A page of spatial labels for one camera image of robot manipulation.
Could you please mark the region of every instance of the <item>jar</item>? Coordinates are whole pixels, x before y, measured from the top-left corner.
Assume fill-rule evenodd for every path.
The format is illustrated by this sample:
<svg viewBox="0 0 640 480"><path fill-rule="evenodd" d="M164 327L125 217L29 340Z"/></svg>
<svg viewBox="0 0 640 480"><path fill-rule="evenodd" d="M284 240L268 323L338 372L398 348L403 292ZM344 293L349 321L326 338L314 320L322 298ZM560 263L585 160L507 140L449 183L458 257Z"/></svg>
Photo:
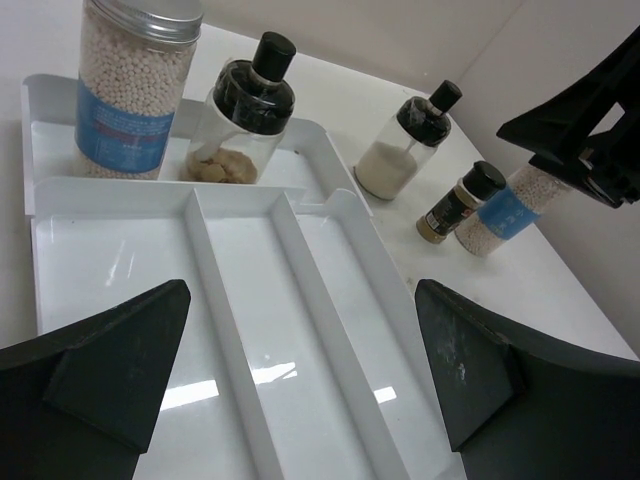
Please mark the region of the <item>jar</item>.
<svg viewBox="0 0 640 480"><path fill-rule="evenodd" d="M458 87L445 81L428 100L407 100L356 165L360 186L382 200L393 200L451 132L446 112L461 97Z"/></svg>
<svg viewBox="0 0 640 480"><path fill-rule="evenodd" d="M556 177L527 164L507 179L507 188L455 230L456 238L469 252L485 257L571 191Z"/></svg>
<svg viewBox="0 0 640 480"><path fill-rule="evenodd" d="M201 22L197 0L85 0L77 175L158 177Z"/></svg>
<svg viewBox="0 0 640 480"><path fill-rule="evenodd" d="M296 54L287 38L266 32L252 61L227 64L205 99L183 180L256 183L293 114L284 75Z"/></svg>
<svg viewBox="0 0 640 480"><path fill-rule="evenodd" d="M500 171L485 161L473 168L416 222L418 232L430 243L442 243L454 229L507 185Z"/></svg>

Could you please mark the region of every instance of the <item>small white pellet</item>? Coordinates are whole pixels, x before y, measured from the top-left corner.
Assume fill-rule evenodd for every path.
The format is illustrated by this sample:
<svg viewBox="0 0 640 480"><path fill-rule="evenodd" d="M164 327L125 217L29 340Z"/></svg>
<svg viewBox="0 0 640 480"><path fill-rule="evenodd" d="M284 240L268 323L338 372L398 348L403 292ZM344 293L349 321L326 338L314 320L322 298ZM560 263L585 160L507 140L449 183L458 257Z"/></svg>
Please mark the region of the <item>small white pellet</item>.
<svg viewBox="0 0 640 480"><path fill-rule="evenodd" d="M172 46L136 37L84 7L79 75L103 102L148 117L174 113L195 52L195 43ZM76 149L78 175L156 179L160 167L143 173L104 168Z"/></svg>
<svg viewBox="0 0 640 480"><path fill-rule="evenodd" d="M538 215L572 190L557 178L529 164L511 175L507 184L524 206ZM464 248L479 257L486 257L506 242L482 223L477 212L464 221L455 234Z"/></svg>

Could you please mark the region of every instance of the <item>blue label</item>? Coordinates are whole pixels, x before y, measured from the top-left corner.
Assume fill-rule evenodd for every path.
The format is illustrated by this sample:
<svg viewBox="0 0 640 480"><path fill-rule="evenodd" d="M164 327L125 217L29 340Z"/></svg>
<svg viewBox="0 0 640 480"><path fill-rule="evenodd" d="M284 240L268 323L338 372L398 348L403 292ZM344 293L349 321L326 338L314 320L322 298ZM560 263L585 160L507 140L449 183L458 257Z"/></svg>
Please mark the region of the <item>blue label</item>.
<svg viewBox="0 0 640 480"><path fill-rule="evenodd" d="M147 117L112 107L78 81L76 143L98 165L125 173L157 168L172 122L173 113Z"/></svg>
<svg viewBox="0 0 640 480"><path fill-rule="evenodd" d="M509 240L535 222L540 215L525 207L507 187L479 209L478 216L496 236Z"/></svg>

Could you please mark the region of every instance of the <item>label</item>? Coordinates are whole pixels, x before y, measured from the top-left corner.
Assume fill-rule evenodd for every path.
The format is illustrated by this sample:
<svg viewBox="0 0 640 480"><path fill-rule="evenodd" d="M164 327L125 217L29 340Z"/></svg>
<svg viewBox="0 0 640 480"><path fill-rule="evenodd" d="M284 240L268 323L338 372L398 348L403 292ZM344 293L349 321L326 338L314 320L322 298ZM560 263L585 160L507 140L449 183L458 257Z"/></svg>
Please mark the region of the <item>label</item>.
<svg viewBox="0 0 640 480"><path fill-rule="evenodd" d="M508 186L478 210L482 223L503 240L513 238L539 216L529 210Z"/></svg>
<svg viewBox="0 0 640 480"><path fill-rule="evenodd" d="M425 220L438 235L446 237L473 213L467 205L462 203L453 190L450 190L435 207L427 213Z"/></svg>
<svg viewBox="0 0 640 480"><path fill-rule="evenodd" d="M124 112L96 97L80 79L76 144L92 161L125 173L142 173L162 161L173 113L147 117Z"/></svg>

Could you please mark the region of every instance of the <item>white table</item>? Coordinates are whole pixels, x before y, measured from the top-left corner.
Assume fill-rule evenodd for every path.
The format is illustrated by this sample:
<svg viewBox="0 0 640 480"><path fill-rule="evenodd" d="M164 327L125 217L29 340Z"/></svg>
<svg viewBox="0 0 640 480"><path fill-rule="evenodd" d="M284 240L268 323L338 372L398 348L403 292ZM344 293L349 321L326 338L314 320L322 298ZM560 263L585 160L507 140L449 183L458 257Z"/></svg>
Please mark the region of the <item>white table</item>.
<svg viewBox="0 0 640 480"><path fill-rule="evenodd" d="M22 205L19 86L33 73L76 74L80 13L80 0L5 2L0 7L0 346L35 335ZM255 45L255 40L205 26L185 96L204 98L223 63L229 57L250 58ZM402 102L417 93L305 55L296 57L288 80L297 94L295 115L323 125L348 164L357 161ZM413 290L419 279L434 278L557 338L635 359L537 228L529 228L487 260L468 254L453 237L433 246L417 234L418 216L480 158L454 124L437 155L394 202L368 197L378 231L408 287Z"/></svg>

